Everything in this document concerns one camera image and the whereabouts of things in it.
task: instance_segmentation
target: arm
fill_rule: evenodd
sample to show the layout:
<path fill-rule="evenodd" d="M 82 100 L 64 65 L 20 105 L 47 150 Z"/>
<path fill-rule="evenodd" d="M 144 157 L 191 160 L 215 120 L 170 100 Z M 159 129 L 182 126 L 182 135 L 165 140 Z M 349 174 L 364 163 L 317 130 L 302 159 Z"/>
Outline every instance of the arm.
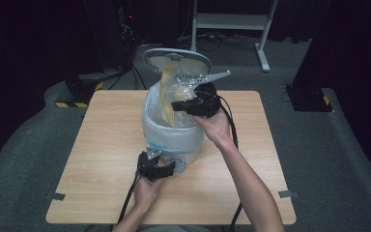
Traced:
<path fill-rule="evenodd" d="M 237 193 L 255 231 L 285 231 L 270 190 L 234 145 L 228 119 L 220 109 L 212 118 L 193 116 L 219 149 L 233 177 Z"/>
<path fill-rule="evenodd" d="M 158 179 L 152 183 L 146 178 L 140 177 L 140 180 L 134 189 L 134 206 L 131 208 L 130 212 L 126 214 L 123 220 L 114 227 L 112 232 L 135 231 L 144 216 L 147 215 L 152 204 L 157 199 L 158 191 L 162 182 L 162 179 Z"/>

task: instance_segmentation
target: open lid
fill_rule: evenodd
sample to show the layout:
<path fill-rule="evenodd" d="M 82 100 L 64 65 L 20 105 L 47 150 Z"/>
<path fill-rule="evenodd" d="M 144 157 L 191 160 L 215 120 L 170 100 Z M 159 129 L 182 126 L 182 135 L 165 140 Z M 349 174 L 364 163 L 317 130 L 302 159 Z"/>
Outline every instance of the open lid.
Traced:
<path fill-rule="evenodd" d="M 163 73 L 170 62 L 195 75 L 209 74 L 212 69 L 212 63 L 207 57 L 189 50 L 153 48 L 145 51 L 143 58 L 146 65 L 156 73 Z"/>

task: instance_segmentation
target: wooden tabletop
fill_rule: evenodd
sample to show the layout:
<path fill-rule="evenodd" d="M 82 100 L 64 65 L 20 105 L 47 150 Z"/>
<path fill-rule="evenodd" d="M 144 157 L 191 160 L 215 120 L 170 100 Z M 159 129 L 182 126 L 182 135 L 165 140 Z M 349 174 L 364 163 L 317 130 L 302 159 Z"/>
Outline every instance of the wooden tabletop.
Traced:
<path fill-rule="evenodd" d="M 49 223 L 116 223 L 147 143 L 141 126 L 146 91 L 100 90 L 90 102 L 56 193 Z M 218 91 L 231 106 L 239 148 L 270 188 L 284 224 L 296 221 L 260 96 L 254 91 Z M 128 204 L 128 210 L 134 203 Z M 195 162 L 166 178 L 144 224 L 229 224 L 240 203 L 222 155 L 205 137 Z M 237 224 L 250 224 L 244 211 Z"/>

